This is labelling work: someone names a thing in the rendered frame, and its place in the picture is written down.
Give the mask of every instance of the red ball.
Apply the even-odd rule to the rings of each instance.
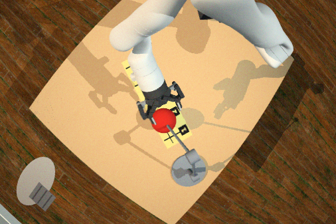
[[[174,129],[176,125],[176,116],[172,111],[166,108],[156,110],[153,114],[153,118],[156,125],[152,124],[151,126],[159,133],[168,133],[169,129],[167,125],[169,125],[171,129]]]

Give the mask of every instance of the brown wood floor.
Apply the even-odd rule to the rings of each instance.
[[[0,0],[0,204],[21,223],[162,223],[29,110],[119,1]],[[256,1],[278,16],[295,62],[246,142],[179,223],[336,223],[336,0]],[[56,167],[46,212],[16,196],[22,170],[42,156]]]

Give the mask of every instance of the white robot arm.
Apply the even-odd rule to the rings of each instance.
[[[168,100],[175,101],[181,108],[183,93],[176,83],[167,86],[152,53],[151,35],[169,25],[185,1],[147,0],[110,33],[110,42],[118,51],[133,48],[128,62],[149,108],[145,114],[144,103],[138,104],[143,119],[152,120],[155,109]],[[254,0],[191,0],[191,3],[207,17],[238,31],[273,68],[280,66],[293,52],[293,45],[276,15],[265,4]],[[178,95],[170,94],[171,90],[176,90]]]

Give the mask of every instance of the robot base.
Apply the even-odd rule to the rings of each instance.
[[[204,161],[201,159],[195,163],[197,176],[192,175],[192,166],[185,155],[176,159],[171,168],[171,175],[176,183],[182,186],[190,187],[200,183],[207,174]]]

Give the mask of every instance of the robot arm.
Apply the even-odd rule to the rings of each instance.
[[[181,109],[180,100],[184,95],[175,82],[170,87],[167,86],[153,56],[151,35],[169,25],[185,1],[147,0],[110,33],[110,42],[116,50],[128,51],[133,48],[128,62],[133,70],[133,79],[145,96],[145,102],[138,102],[137,106],[142,118],[149,118],[153,124],[156,124],[153,119],[156,108],[172,101]],[[172,95],[172,90],[176,90],[178,95]]]

